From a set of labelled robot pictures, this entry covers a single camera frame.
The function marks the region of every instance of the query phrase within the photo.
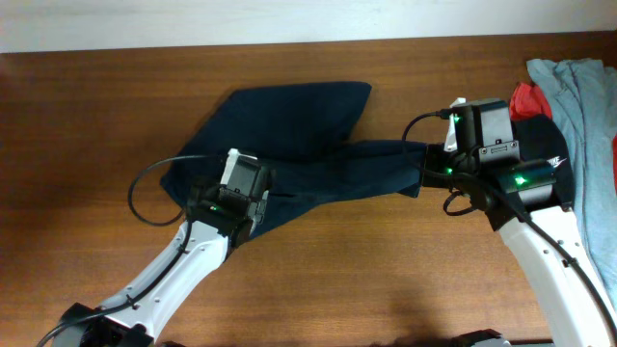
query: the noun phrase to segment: pile of clothes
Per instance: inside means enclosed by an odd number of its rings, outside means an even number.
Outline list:
[[[535,86],[520,84],[512,120],[543,113],[568,143],[578,230],[617,306],[617,71],[602,61],[527,62]]]

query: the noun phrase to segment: dark blue towel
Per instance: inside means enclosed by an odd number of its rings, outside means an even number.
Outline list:
[[[420,175],[403,158],[400,141],[346,143],[370,90],[362,82],[334,82],[235,92],[178,155],[225,155],[234,147],[275,171],[264,221],[252,237],[326,202],[396,192],[415,198]],[[426,144],[407,146],[422,163]],[[223,168],[215,160],[176,162],[161,186],[184,206],[195,176],[218,179]]]

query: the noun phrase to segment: wood grain surface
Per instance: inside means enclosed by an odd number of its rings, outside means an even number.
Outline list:
[[[132,280],[177,226],[140,224],[126,189],[176,154],[231,91],[358,80],[373,92],[354,140],[397,139],[455,97],[509,98],[525,61],[602,58],[615,34],[151,48],[0,56],[0,345],[34,345],[74,302]],[[411,138],[441,142],[445,124]],[[138,208],[177,211],[157,180]],[[473,213],[423,189],[320,206],[242,247],[180,307],[160,341],[187,346],[415,345],[493,328],[550,336],[514,257]]]

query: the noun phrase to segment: fabric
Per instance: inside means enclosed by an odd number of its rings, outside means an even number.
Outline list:
[[[274,169],[253,238],[322,203],[395,192],[416,197],[420,174],[401,154],[400,141],[346,143],[370,90],[366,83],[335,82],[235,92],[178,155],[227,155],[235,147]],[[407,146],[421,163],[426,144]],[[223,167],[214,160],[176,162],[161,185],[183,206],[195,177],[219,178]]]
[[[613,139],[613,176],[615,178],[615,193],[617,193],[617,136]]]
[[[610,165],[617,133],[617,71],[601,61],[527,62],[568,143],[575,214],[587,253],[617,304],[617,194]]]
[[[536,115],[546,115],[552,119],[549,102],[540,87],[520,83],[510,99],[510,119],[527,120]]]

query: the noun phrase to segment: black cable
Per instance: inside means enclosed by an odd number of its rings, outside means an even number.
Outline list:
[[[409,124],[407,124],[407,127],[405,127],[405,131],[403,132],[403,137],[402,137],[402,147],[403,147],[403,156],[407,159],[407,161],[409,161],[409,163],[415,167],[416,169],[418,169],[421,173],[429,175],[429,176],[433,176],[435,178],[441,178],[441,179],[445,179],[445,180],[450,180],[452,178],[452,176],[450,174],[445,174],[445,173],[436,173],[434,171],[428,170],[426,168],[423,168],[422,166],[420,166],[410,155],[409,155],[409,151],[407,150],[407,134],[409,133],[409,130],[412,128],[412,126],[414,126],[414,124],[416,124],[419,120],[424,120],[427,118],[431,118],[431,117],[439,117],[440,116],[440,112],[431,112],[431,113],[427,113],[421,116],[417,116],[416,118],[414,118],[412,121],[410,121]]]
[[[180,210],[177,216],[173,217],[171,220],[167,222],[149,221],[146,218],[144,218],[141,214],[139,214],[139,212],[137,212],[137,210],[135,209],[135,206],[133,205],[133,191],[135,190],[135,186],[137,185],[139,180],[142,179],[146,174],[160,167],[163,164],[167,164],[167,163],[174,162],[174,161],[180,161],[180,160],[210,159],[210,158],[217,158],[217,157],[222,158],[221,155],[214,155],[214,154],[211,154],[211,155],[208,155],[208,154],[180,155],[180,156],[175,156],[175,157],[157,161],[156,163],[143,169],[139,174],[137,174],[135,179],[133,179],[133,181],[131,182],[131,185],[128,187],[128,198],[127,198],[128,208],[130,208],[131,212],[133,213],[133,216],[135,216],[138,220],[146,223],[147,225],[153,226],[153,227],[166,227],[178,221],[180,218],[182,218],[182,215],[184,214],[184,210]]]
[[[447,162],[446,162],[446,166],[448,168],[451,168],[452,170],[457,170],[459,169],[459,166],[461,164],[463,164],[464,160],[467,160],[467,167],[468,169],[472,168],[471,165],[471,160],[474,159],[475,157],[473,156],[473,154],[480,149],[479,145],[475,145],[473,146],[470,150],[468,151],[462,151],[462,152],[458,152],[456,154],[454,154],[454,156],[450,157]],[[477,174],[480,171],[480,160],[478,159],[476,161],[476,165],[474,167],[473,173]]]
[[[470,206],[468,208],[464,208],[462,210],[459,211],[450,211],[447,209],[447,207],[457,198],[457,197],[461,197],[463,196],[463,192],[461,191],[456,191],[453,192],[452,194],[450,194],[449,197],[447,197],[447,199],[443,202],[443,212],[445,212],[446,215],[450,216],[450,217],[458,217],[458,216],[463,216],[466,215],[468,213],[471,213],[473,211],[475,211],[477,208]]]
[[[594,283],[591,281],[591,279],[589,279],[589,277],[584,272],[584,270],[582,270],[582,268],[578,264],[577,259],[572,257],[563,247],[561,247],[561,245],[559,245],[559,243],[553,240],[552,237],[550,237],[550,235],[548,235],[544,230],[542,230],[541,227],[536,225],[531,219],[531,217],[526,212],[520,211],[515,206],[513,206],[510,203],[510,201],[505,197],[505,195],[500,193],[499,190],[497,190],[495,187],[483,182],[482,180],[478,179],[477,177],[471,174],[468,174],[468,173],[444,174],[444,173],[436,173],[430,170],[426,170],[425,168],[422,168],[417,162],[415,162],[408,155],[405,143],[407,141],[407,134],[409,133],[409,130],[419,120],[423,120],[425,118],[434,117],[434,116],[442,116],[443,118],[443,110],[442,110],[441,115],[438,112],[434,112],[434,113],[424,114],[424,115],[416,117],[407,125],[407,127],[405,128],[405,131],[403,132],[403,137],[402,137],[403,153],[405,154],[405,157],[410,161],[412,166],[419,169],[421,172],[425,174],[432,175],[435,178],[443,178],[450,183],[453,183],[457,179],[464,179],[467,181],[471,181],[474,184],[478,185],[480,188],[482,188],[486,193],[493,195],[501,203],[503,203],[506,207],[508,207],[512,211],[512,213],[514,213],[515,216],[517,216],[520,220],[527,223],[540,237],[542,237],[542,239],[547,241],[564,258],[564,260],[569,266],[572,266],[572,268],[575,270],[575,273],[577,273],[577,276],[583,282],[585,287],[587,287],[587,290],[589,290],[589,293],[591,294],[594,302],[596,302],[596,305],[600,309],[600,312],[602,313],[602,316],[604,318],[604,322],[606,323],[606,325],[608,326],[608,329],[610,330],[610,334],[612,336],[613,341],[617,341],[617,324],[613,320],[610,314],[610,309],[606,305],[606,302],[603,300],[602,296],[600,295],[600,292],[598,292],[598,289],[596,288]]]
[[[128,202],[128,207],[130,208],[130,210],[133,213],[133,215],[135,217],[137,217],[138,220],[140,220],[140,221],[142,221],[142,222],[144,222],[144,223],[146,223],[146,224],[148,224],[150,226],[154,226],[154,227],[165,227],[165,226],[168,226],[170,224],[175,223],[177,220],[179,220],[182,217],[182,215],[184,214],[184,210],[181,210],[180,213],[177,216],[175,216],[170,221],[164,222],[164,223],[152,222],[152,221],[149,221],[146,218],[144,218],[142,215],[140,215],[139,212],[137,212],[137,210],[135,209],[135,206],[133,205],[133,191],[135,190],[135,186],[137,185],[139,180],[142,179],[146,174],[148,174],[153,169],[156,169],[156,168],[160,167],[163,164],[167,164],[167,163],[170,163],[170,162],[173,162],[173,161],[179,161],[179,160],[209,159],[209,158],[215,158],[215,157],[222,157],[222,156],[220,156],[220,155],[206,155],[206,154],[181,155],[181,156],[176,156],[176,157],[171,157],[171,158],[160,160],[160,161],[158,161],[158,162],[148,166],[144,170],[142,170],[135,177],[135,179],[133,179],[133,181],[131,182],[131,184],[130,184],[130,186],[128,188],[127,202]],[[52,339],[54,336],[56,336],[57,334],[61,333],[64,329],[66,329],[68,327],[71,327],[71,326],[74,326],[74,325],[77,325],[77,324],[82,324],[82,323],[88,322],[90,320],[103,317],[103,316],[108,315],[108,314],[116,313],[116,312],[122,311],[123,309],[127,309],[129,307],[134,307],[134,305],[137,302],[142,300],[162,279],[165,278],[165,276],[167,276],[167,274],[172,270],[172,268],[178,262],[180,257],[184,254],[184,251],[186,250],[186,246],[188,245],[188,242],[189,242],[189,238],[191,237],[191,230],[193,228],[193,222],[190,220],[189,216],[187,216],[187,223],[188,223],[188,227],[186,229],[186,237],[184,237],[184,240],[182,241],[182,244],[178,248],[177,254],[170,261],[170,263],[165,267],[165,269],[163,269],[163,271],[156,277],[156,279],[154,279],[144,290],[142,290],[142,292],[140,292],[134,298],[127,297],[126,302],[124,304],[121,304],[121,305],[117,306],[117,307],[111,307],[111,308],[102,309],[102,310],[99,310],[97,312],[88,314],[88,315],[86,315],[84,317],[81,317],[81,318],[78,318],[78,319],[74,319],[74,320],[71,320],[71,321],[59,324],[58,326],[56,326],[54,329],[52,329],[49,333],[47,333],[40,340],[40,342],[37,344],[37,347],[43,347],[45,345],[45,343],[47,343],[50,339]]]

